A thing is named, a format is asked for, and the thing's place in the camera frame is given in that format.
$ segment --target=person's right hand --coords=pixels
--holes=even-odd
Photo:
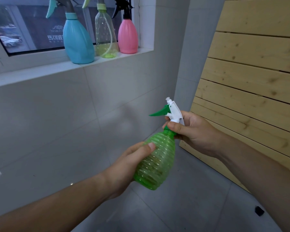
[[[214,128],[206,119],[192,112],[181,111],[184,118],[184,125],[170,122],[165,117],[168,128],[177,133],[176,139],[185,141],[195,150],[212,157],[217,157],[219,146],[223,142],[224,133]]]

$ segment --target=bottle body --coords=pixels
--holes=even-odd
[[[145,144],[153,142],[156,149],[137,166],[135,181],[150,190],[156,190],[165,181],[174,163],[174,134],[164,130],[145,141]]]
[[[76,13],[66,13],[63,28],[63,44],[71,62],[76,64],[91,63],[95,60],[95,49],[89,33],[78,21]]]
[[[138,33],[131,19],[124,19],[118,31],[118,45],[121,53],[134,54],[138,51]]]
[[[118,52],[118,44],[112,18],[105,10],[99,10],[95,19],[97,54],[102,58],[114,58]]]

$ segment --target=green trigger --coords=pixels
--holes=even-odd
[[[156,113],[153,113],[149,116],[165,116],[167,113],[171,113],[169,104],[165,105],[164,108]]]

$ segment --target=white car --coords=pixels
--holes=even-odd
[[[21,43],[21,40],[9,38],[7,36],[0,36],[0,40],[2,41],[3,45],[6,47],[16,46]]]

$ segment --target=white window sill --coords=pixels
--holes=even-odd
[[[0,73],[0,86],[13,84],[13,83],[17,83],[17,82],[21,82],[25,80],[31,80],[34,78],[39,78],[42,76],[64,72],[64,71],[68,71],[68,70],[72,70],[72,69],[76,69],[80,67],[87,67],[87,66],[91,66],[97,63],[103,63],[103,62],[108,62],[111,60],[116,60],[118,58],[130,57],[130,56],[134,56],[137,54],[142,54],[142,53],[146,53],[150,51],[153,51],[153,49],[139,48],[136,54],[118,53],[117,57],[111,58],[111,59],[96,57],[94,62],[88,63],[88,64],[74,64],[71,61],[66,61],[66,62],[49,64],[49,65],[44,65],[44,66],[39,66],[39,67],[32,67],[32,68],[23,69],[23,70]]]

